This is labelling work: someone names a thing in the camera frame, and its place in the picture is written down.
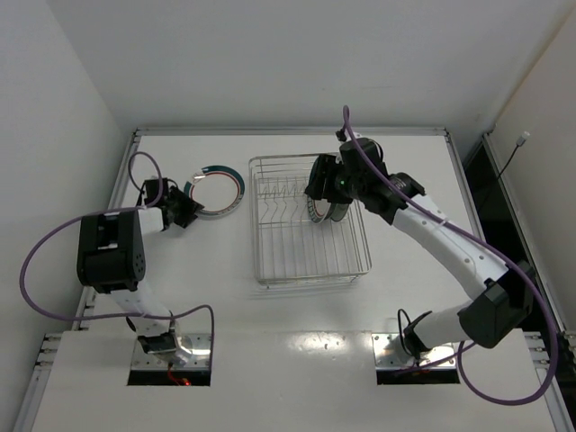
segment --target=ring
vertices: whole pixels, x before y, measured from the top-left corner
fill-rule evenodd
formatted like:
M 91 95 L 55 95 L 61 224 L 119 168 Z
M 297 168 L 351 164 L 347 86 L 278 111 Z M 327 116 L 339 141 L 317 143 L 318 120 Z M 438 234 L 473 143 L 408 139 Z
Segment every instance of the ring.
M 240 201 L 242 201 L 242 198 L 244 197 L 246 187 L 244 186 L 242 176 L 235 169 L 224 165 L 210 165 L 202 168 L 201 173 L 194 174 L 192 182 L 186 182 L 184 185 L 184 193 L 193 200 L 194 188 L 208 176 L 226 176 L 232 179 L 237 187 L 236 198 L 234 198 L 234 201 L 230 205 L 217 211 L 207 211 L 206 209 L 202 209 L 196 213 L 201 219 L 217 219 L 227 215 L 239 206 Z

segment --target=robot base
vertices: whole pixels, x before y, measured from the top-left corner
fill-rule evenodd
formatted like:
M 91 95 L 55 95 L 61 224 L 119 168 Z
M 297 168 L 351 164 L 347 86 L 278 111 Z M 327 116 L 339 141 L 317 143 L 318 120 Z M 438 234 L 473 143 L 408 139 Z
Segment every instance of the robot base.
M 184 366 L 173 367 L 172 375 L 176 379 L 187 379 L 192 386 L 210 385 L 210 337 L 209 333 L 184 334 L 187 346 L 192 345 L 192 355 Z M 177 385 L 168 377 L 168 364 L 155 355 L 146 354 L 142 346 L 135 341 L 130 364 L 128 385 Z
M 414 358 L 399 351 L 398 333 L 373 333 L 372 342 L 378 384 L 455 384 L 459 383 L 455 359 L 424 371 L 406 372 L 414 366 Z M 420 365 L 426 365 L 455 352 L 452 344 L 436 346 L 422 355 Z

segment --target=white panel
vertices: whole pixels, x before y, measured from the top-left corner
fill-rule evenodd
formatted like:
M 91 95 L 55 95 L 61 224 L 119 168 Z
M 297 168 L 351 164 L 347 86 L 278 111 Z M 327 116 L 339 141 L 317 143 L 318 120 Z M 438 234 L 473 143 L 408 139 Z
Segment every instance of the white panel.
M 530 133 L 504 179 L 565 323 L 576 328 L 576 13 L 509 102 L 491 135 L 500 167 L 518 136 Z
M 48 0 L 104 100 L 147 125 L 491 126 L 573 0 Z
M 49 230 L 105 208 L 125 139 L 43 0 L 0 5 L 0 431 L 12 430 L 45 332 L 69 324 L 23 302 L 24 257 Z M 77 230 L 30 267 L 31 296 L 72 314 Z
M 376 385 L 367 332 L 224 330 L 214 342 L 211 387 L 128 387 L 133 339 L 68 332 L 33 431 L 554 431 L 544 399 L 511 408 L 463 384 Z M 481 390 L 502 398 L 538 385 L 518 330 L 464 361 Z

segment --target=metal mounting plate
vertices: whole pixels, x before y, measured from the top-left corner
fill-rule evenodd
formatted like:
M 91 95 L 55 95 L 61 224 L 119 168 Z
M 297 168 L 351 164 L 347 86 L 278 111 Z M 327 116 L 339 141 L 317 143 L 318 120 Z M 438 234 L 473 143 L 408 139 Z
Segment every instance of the metal mounting plate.
M 210 360 L 210 333 L 184 334 L 183 338 L 189 338 L 192 344 L 192 356 L 185 366 L 174 367 L 175 371 L 196 371 L 204 372 L 209 369 Z M 134 343 L 132 352 L 132 371 L 165 371 L 168 368 L 167 362 L 160 360 L 152 354 L 146 354 L 138 341 Z
M 404 361 L 402 355 L 398 355 L 396 350 L 392 347 L 392 341 L 398 336 L 398 333 L 373 333 L 372 341 L 374 348 L 374 361 L 376 363 L 377 371 L 396 371 L 406 367 L 413 366 L 413 358 Z M 445 344 L 436 346 L 428 353 L 422 355 L 420 365 L 426 365 L 430 362 L 435 362 L 441 358 L 451 356 L 455 352 L 452 344 Z M 456 368 L 456 362 L 451 359 L 447 362 L 439 364 L 438 366 L 431 367 L 430 370 L 446 371 Z

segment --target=black power cord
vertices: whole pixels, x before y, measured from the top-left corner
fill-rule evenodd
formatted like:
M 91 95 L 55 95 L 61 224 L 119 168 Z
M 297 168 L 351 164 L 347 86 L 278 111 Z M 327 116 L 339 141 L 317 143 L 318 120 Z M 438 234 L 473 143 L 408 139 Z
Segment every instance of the black power cord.
M 406 348 L 406 345 L 404 344 L 404 329 L 402 328 L 401 315 L 404 315 L 404 317 L 406 318 L 406 321 L 408 322 L 408 325 L 410 325 L 412 323 L 412 320 L 410 319 L 410 316 L 408 315 L 408 313 L 404 309 L 398 309 L 398 313 L 396 315 L 396 318 L 398 319 L 398 336 L 400 338 L 400 344 L 402 345 L 402 349 L 404 350 L 404 352 L 406 354 L 408 354 L 409 356 L 413 357 L 414 355 L 412 355 L 412 353 Z
M 518 149 L 520 149 L 520 147 L 522 147 L 522 144 L 524 144 L 526 140 L 524 141 L 518 141 L 516 143 L 516 146 L 514 147 L 514 150 L 512 151 L 512 154 L 510 155 L 510 157 L 508 158 L 508 161 L 506 162 L 506 164 L 504 164 L 504 167 L 500 170 L 500 172 L 498 173 L 498 176 L 496 177 L 496 179 L 489 183 L 486 184 L 484 187 L 489 187 L 488 192 L 486 193 L 486 196 L 484 196 L 484 199 L 482 200 L 481 204 L 478 206 L 477 208 L 477 212 L 478 214 L 482 213 L 482 209 L 484 208 L 484 205 L 486 205 L 486 203 L 488 202 L 488 200 L 490 199 L 492 192 L 494 191 L 494 187 L 498 184 L 498 181 L 500 180 L 500 178 L 502 177 L 502 174 L 504 174 L 504 171 L 506 171 L 506 168 L 508 168 L 508 165 L 510 165 L 510 162 L 512 162 L 512 159 L 514 158 L 514 155 L 516 155 L 516 152 L 518 151 Z

